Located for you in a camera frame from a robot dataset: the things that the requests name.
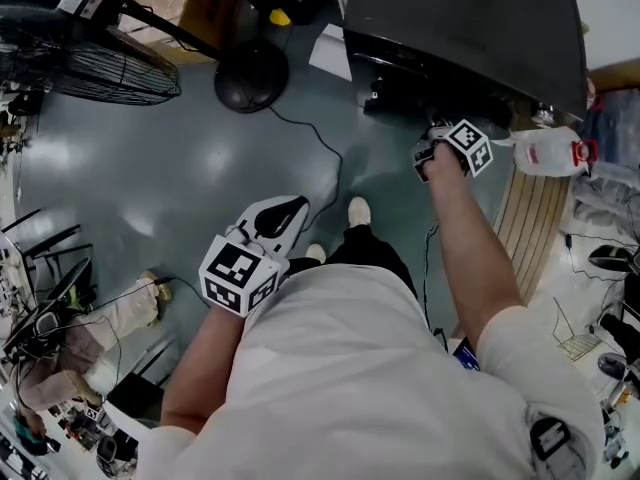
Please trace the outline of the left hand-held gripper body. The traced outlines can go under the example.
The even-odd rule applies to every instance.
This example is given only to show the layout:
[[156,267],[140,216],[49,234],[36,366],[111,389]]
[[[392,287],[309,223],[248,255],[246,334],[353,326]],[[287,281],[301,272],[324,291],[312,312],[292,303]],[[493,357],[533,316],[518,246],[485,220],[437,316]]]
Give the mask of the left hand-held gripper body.
[[310,209],[303,196],[278,196],[251,204],[216,235],[199,267],[209,302],[247,317],[277,289]]

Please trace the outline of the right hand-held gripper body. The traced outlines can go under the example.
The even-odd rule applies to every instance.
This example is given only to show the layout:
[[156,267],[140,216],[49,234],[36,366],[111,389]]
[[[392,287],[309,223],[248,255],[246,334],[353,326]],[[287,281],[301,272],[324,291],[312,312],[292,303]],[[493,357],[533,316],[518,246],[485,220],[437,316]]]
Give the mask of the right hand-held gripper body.
[[436,146],[440,143],[448,143],[452,147],[463,173],[473,178],[493,162],[488,136],[469,121],[463,119],[455,125],[431,127],[412,149],[413,167],[423,183],[429,182],[423,165],[434,158]]

